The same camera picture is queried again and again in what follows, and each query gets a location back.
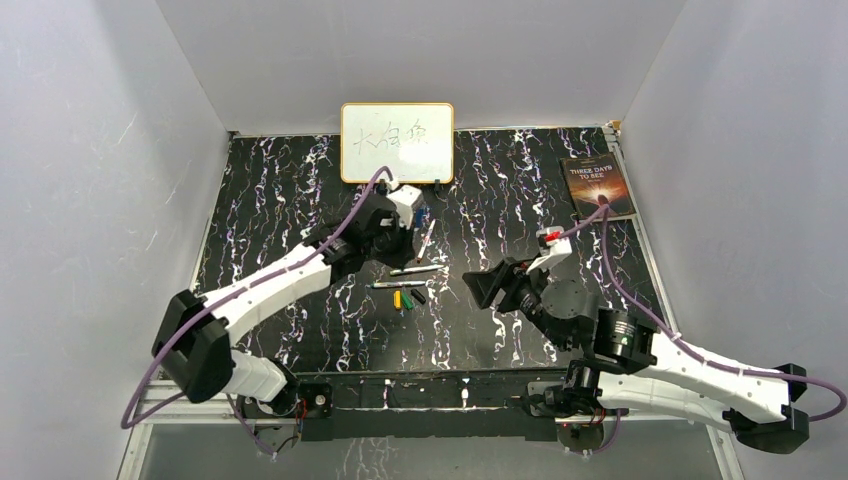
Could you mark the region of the white pen green tip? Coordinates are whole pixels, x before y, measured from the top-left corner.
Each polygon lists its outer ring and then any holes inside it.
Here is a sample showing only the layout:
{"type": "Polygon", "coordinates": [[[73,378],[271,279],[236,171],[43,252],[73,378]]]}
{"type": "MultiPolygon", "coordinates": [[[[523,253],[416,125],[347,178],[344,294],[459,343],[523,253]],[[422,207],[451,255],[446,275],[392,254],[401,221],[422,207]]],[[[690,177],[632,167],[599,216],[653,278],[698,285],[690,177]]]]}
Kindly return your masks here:
{"type": "Polygon", "coordinates": [[[439,270],[444,269],[444,268],[445,268],[445,266],[442,265],[442,264],[417,265],[417,266],[412,266],[412,267],[407,267],[407,268],[402,268],[402,269],[390,270],[389,275],[392,276],[392,277],[416,275],[416,274],[423,274],[423,273],[428,273],[428,272],[435,272],[435,271],[439,271],[439,270]]]}

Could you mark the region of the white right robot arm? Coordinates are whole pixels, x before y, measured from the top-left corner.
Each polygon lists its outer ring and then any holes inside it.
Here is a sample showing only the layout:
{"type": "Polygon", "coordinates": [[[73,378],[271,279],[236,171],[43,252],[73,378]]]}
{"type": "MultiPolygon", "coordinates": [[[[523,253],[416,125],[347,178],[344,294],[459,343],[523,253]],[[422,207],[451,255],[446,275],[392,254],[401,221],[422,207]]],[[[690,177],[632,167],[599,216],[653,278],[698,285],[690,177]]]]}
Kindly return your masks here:
{"type": "Polygon", "coordinates": [[[809,417],[794,406],[806,385],[783,378],[802,373],[795,364],[755,376],[743,375],[740,366],[717,369],[653,322],[602,306],[599,295],[574,280],[551,282],[525,261],[506,258],[462,279],[479,308],[519,312],[558,349],[579,350],[563,380],[528,384],[520,401],[530,415],[641,410],[711,425],[772,454],[792,453],[809,439],[809,417]]]}

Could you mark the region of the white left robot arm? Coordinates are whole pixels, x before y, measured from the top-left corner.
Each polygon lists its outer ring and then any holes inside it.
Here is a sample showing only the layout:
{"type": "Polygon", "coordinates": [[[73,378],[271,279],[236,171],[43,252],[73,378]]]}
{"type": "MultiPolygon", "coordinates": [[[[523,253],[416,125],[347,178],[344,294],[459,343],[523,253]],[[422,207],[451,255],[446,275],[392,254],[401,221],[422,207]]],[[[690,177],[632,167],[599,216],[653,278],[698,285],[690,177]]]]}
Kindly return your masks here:
{"type": "Polygon", "coordinates": [[[340,222],[314,229],[281,259],[227,287],[176,294],[153,344],[164,372],[195,404],[218,394],[259,401],[275,416],[294,411],[296,376],[278,361],[237,350],[254,327],[313,293],[358,273],[367,262],[401,268],[415,256],[420,189],[370,193],[340,222]]]}

